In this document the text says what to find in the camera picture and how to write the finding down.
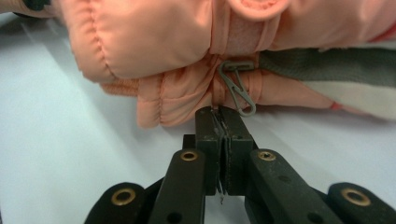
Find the black plastic part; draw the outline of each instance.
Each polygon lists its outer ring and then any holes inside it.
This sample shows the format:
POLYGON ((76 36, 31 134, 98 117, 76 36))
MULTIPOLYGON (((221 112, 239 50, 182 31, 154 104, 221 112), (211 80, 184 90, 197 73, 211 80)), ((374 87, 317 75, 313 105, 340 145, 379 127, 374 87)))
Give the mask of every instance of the black plastic part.
POLYGON ((256 146, 239 114, 228 107, 219 108, 226 132, 225 188, 229 195, 245 195, 248 184, 248 157, 256 146))
POLYGON ((92 208, 85 221, 86 224, 130 224, 136 222, 140 209, 145 201, 145 191, 142 187, 131 183, 121 183, 108 189, 92 208), (112 202, 113 195, 121 189, 134 191, 134 199, 124 205, 112 202))
MULTIPOLYGON (((253 186, 248 187, 246 197, 258 204, 265 202, 262 207, 268 208, 274 223, 343 223, 286 160, 273 150, 253 150, 248 170, 249 185, 253 186)), ((271 219, 250 217, 252 223, 255 220, 271 219)))
POLYGON ((183 149, 175 153, 148 223, 204 223, 204 177, 203 152, 183 149))
POLYGON ((224 135, 212 112, 212 108, 207 106, 195 113, 195 148, 204 152, 206 156, 206 195, 216 194, 220 173, 222 138, 224 135))
POLYGON ((350 183, 331 185, 327 203, 345 223, 396 223, 396 212, 368 189, 350 183))
POLYGON ((50 4, 50 0, 23 0, 23 3, 33 11, 41 11, 44 5, 50 4))

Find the clothing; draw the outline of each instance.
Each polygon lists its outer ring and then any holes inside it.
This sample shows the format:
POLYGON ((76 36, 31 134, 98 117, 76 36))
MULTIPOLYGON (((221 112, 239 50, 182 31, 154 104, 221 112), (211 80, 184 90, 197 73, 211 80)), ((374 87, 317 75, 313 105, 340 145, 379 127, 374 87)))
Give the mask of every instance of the clothing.
MULTIPOLYGON (((334 96, 328 89, 337 83, 326 89, 259 68, 264 50, 395 40, 394 0, 62 0, 55 5, 79 69, 106 92, 137 97, 141 127, 178 125, 207 105, 234 107, 217 70, 226 60, 254 62, 256 69, 241 78, 258 105, 344 108, 396 119, 395 106, 378 112, 367 110, 370 104, 355 104, 352 98, 366 93, 361 86, 354 96, 334 96)), ((350 93, 356 87, 343 88, 350 93)), ((395 99, 395 88, 389 90, 387 99, 395 99)))

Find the white table surface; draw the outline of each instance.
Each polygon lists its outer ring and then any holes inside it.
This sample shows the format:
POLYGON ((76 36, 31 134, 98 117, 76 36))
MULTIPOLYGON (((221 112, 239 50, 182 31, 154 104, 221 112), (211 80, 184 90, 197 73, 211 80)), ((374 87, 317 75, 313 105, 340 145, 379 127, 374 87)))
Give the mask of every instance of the white table surface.
MULTIPOLYGON (((312 187, 361 185, 396 207, 396 122, 264 107, 245 123, 312 187)), ((0 210, 4 223, 82 223, 111 186, 164 176, 190 121, 137 128, 135 99, 82 77, 54 20, 0 15, 0 210)), ((248 223, 243 198, 206 197, 205 223, 248 223)))

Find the metal zipper pull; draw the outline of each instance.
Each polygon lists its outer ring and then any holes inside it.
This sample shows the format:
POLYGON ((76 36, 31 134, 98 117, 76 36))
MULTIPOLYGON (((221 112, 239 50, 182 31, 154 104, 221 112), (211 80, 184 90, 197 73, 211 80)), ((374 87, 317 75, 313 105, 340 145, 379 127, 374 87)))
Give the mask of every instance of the metal zipper pull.
POLYGON ((254 104, 253 100, 248 95, 248 92, 245 90, 244 84, 242 83, 241 77, 239 76, 239 71, 249 71, 254 69, 254 63, 251 61, 245 62, 230 62, 225 61, 219 66, 219 73, 221 78, 224 80, 228 89, 230 90, 231 96, 233 97, 233 102, 235 103, 235 107, 238 110, 239 114, 242 117, 249 117, 256 113, 256 104, 254 104), (224 71, 233 72, 238 80, 238 85, 235 85, 232 79, 225 75, 224 71), (236 99, 235 93, 238 93, 249 105, 250 111, 243 111, 241 105, 236 99))

